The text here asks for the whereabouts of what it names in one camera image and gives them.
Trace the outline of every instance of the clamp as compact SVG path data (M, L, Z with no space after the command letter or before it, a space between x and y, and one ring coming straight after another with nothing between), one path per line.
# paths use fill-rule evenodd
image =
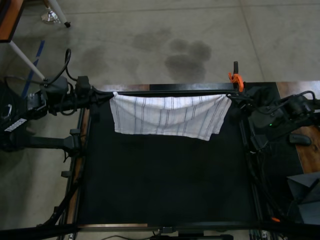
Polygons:
M229 72L229 79L230 82L233 84L238 84L239 86L239 92L242 92L244 90L244 81L242 80L242 77L239 75L239 68L238 68L238 62L233 62L233 75L231 72Z

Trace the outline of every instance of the gray floor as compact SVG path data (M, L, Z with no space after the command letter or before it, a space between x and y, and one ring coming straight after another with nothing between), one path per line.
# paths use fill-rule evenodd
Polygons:
M320 76L320 0L58 0L71 28L40 21L29 2L13 41L38 68L54 76L71 48L69 70L95 85L228 82L233 61L247 82L314 81ZM0 45L0 74L30 70ZM10 81L21 93L24 83ZM29 91L35 91L31 85ZM78 115L33 122L37 135L67 137ZM63 198L62 150L0 152L0 228L43 223ZM150 233L127 233L145 237ZM108 234L83 233L78 239ZM237 231L235 239L247 239Z

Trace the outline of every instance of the blue tape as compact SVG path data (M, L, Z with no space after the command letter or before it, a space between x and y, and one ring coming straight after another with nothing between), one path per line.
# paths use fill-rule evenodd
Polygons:
M39 46L38 51L36 53L36 57L37 58L40 57L40 55L42 53L42 50L44 49L44 46L45 46L45 40L42 40L40 42L40 46ZM34 61L33 65L37 66L38 62L39 62L39 58ZM29 86L30 86L30 81L32 80L33 76L34 76L34 71L30 70L30 72L28 74L27 81L26 81L26 83L24 85L24 88L23 88L23 91L22 91L22 94L21 94L22 98L25 98L27 96L27 93L28 93L28 90L29 90Z

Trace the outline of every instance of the striped towel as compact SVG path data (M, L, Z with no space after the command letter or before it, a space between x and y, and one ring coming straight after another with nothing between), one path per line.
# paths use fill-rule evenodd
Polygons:
M209 141L218 134L231 105L226 95L135 97L114 92L110 107L114 130L121 134L156 134Z

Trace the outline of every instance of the black cloth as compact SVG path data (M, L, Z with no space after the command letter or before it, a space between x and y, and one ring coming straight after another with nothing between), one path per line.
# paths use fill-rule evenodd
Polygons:
M89 129L79 224L256 220L240 128L230 111L208 142L116 133L109 102L99 112Z

